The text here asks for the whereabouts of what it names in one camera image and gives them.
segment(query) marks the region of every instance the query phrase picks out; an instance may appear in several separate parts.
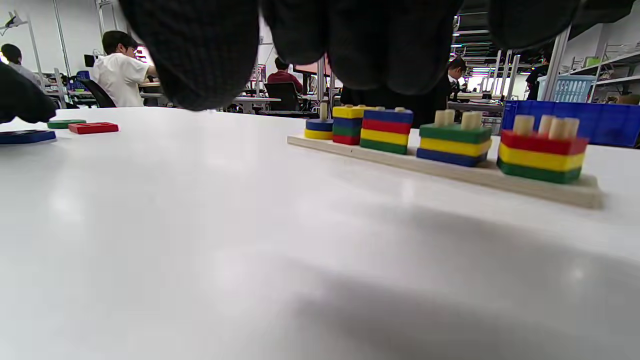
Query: red block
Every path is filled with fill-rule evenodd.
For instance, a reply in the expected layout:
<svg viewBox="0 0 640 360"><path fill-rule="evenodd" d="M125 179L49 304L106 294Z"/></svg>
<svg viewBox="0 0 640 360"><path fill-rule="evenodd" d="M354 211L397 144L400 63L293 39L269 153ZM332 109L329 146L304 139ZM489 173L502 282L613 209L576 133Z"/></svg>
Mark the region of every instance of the red block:
<svg viewBox="0 0 640 360"><path fill-rule="evenodd" d="M360 137L334 135L333 142L343 143L345 145L360 145Z"/></svg>
<svg viewBox="0 0 640 360"><path fill-rule="evenodd" d="M532 136L520 136L510 130L503 130L500 142L511 149L535 152L546 152L558 155L582 154L589 145L589 139L575 138L573 140L550 140L534 133Z"/></svg>
<svg viewBox="0 0 640 360"><path fill-rule="evenodd" d="M114 133L119 128L110 122L88 122L86 124L69 124L69 130L76 134Z"/></svg>
<svg viewBox="0 0 640 360"><path fill-rule="evenodd" d="M390 121L364 119L362 121L362 128L369 129L369 130L384 131L386 133L397 133L397 134L408 135L409 132L411 131L411 124L406 124L404 122L390 122Z"/></svg>

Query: yellow block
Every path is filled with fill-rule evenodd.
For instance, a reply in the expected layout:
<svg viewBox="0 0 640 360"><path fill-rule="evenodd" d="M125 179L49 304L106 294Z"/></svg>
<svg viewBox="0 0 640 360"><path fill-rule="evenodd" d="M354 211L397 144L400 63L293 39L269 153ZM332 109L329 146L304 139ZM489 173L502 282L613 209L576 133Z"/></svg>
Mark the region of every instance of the yellow block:
<svg viewBox="0 0 640 360"><path fill-rule="evenodd" d="M543 170L567 172L582 166L584 153L579 155L557 155L544 152L512 149L500 144L500 159L505 163L524 167L541 168Z"/></svg>
<svg viewBox="0 0 640 360"><path fill-rule="evenodd" d="M333 131L315 131L305 129L305 138L316 140L331 140L333 139Z"/></svg>
<svg viewBox="0 0 640 360"><path fill-rule="evenodd" d="M464 143L432 138L421 138L420 147L427 150L448 152L449 154L477 158L489 151L489 148L491 147L491 139L483 143Z"/></svg>
<svg viewBox="0 0 640 360"><path fill-rule="evenodd" d="M386 133L384 131L369 129L362 129L362 131L360 132L360 138L365 140L372 140L375 142L387 142L404 146L407 146L407 144L409 144L409 135Z"/></svg>
<svg viewBox="0 0 640 360"><path fill-rule="evenodd" d="M365 110L375 110L376 108L368 106L354 106L348 108L346 106L336 106L333 108L333 117L341 117L343 119L360 119L364 117Z"/></svg>

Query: blue rectangular block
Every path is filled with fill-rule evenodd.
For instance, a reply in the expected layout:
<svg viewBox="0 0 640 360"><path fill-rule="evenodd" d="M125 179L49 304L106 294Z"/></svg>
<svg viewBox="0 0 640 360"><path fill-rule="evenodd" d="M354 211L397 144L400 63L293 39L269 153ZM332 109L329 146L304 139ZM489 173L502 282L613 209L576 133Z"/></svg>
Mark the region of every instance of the blue rectangular block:
<svg viewBox="0 0 640 360"><path fill-rule="evenodd" d="M476 158L472 158L470 156L451 154L450 152L433 151L421 148L418 148L416 156L421 159L441 161L443 163L461 165L464 167L475 167L479 163L486 161L486 153Z"/></svg>
<svg viewBox="0 0 640 360"><path fill-rule="evenodd" d="M0 144L35 143L56 138L54 131L47 130L23 130L0 132Z"/></svg>
<svg viewBox="0 0 640 360"><path fill-rule="evenodd" d="M402 122L404 124L413 123L413 112L411 110L365 110L364 118L369 120Z"/></svg>
<svg viewBox="0 0 640 360"><path fill-rule="evenodd" d="M360 129L362 128L362 119L343 119L341 117L334 117L333 124L337 127L346 127L348 129Z"/></svg>

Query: blue plastic crate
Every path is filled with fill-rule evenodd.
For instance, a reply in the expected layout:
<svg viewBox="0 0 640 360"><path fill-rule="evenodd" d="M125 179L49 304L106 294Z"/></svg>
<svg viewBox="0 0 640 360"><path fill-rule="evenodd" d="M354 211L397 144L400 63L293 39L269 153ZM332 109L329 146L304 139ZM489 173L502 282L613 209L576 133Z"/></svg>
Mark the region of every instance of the blue plastic crate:
<svg viewBox="0 0 640 360"><path fill-rule="evenodd" d="M584 104L579 102L507 101L502 129L513 129L516 115L536 117L537 129L542 115L580 119L578 136L595 145L636 146L640 133L640 106Z"/></svg>
<svg viewBox="0 0 640 360"><path fill-rule="evenodd" d="M538 79L540 87L538 89L538 100L542 100L547 85L547 77ZM556 83L556 93L553 101L563 102L587 102L591 86L596 81L591 75L560 75Z"/></svg>

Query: green rectangular block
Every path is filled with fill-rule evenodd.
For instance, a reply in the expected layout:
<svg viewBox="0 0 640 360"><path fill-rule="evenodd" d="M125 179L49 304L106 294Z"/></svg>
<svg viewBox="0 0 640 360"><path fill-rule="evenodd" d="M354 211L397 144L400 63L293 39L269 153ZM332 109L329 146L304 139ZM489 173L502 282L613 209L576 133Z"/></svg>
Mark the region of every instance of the green rectangular block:
<svg viewBox="0 0 640 360"><path fill-rule="evenodd" d="M393 152L394 154L406 155L406 146L388 142L375 142L360 138L360 146L366 149L379 150L384 152Z"/></svg>
<svg viewBox="0 0 640 360"><path fill-rule="evenodd" d="M543 170L541 168L523 167L520 165L507 164L498 158L500 170L511 176L526 177L528 179L546 181L548 183L568 184L580 177L582 168L573 169L567 172Z"/></svg>
<svg viewBox="0 0 640 360"><path fill-rule="evenodd" d="M51 120L47 123L49 129L68 129L70 124L85 124L84 120Z"/></svg>
<svg viewBox="0 0 640 360"><path fill-rule="evenodd" d="M348 136L350 138L360 136L359 127L344 127L333 125L333 134L338 136Z"/></svg>
<svg viewBox="0 0 640 360"><path fill-rule="evenodd" d="M462 130L460 124L445 127L435 127L434 124L427 124L420 126L420 137L453 142L483 143L491 138L491 128L480 127L473 130Z"/></svg>

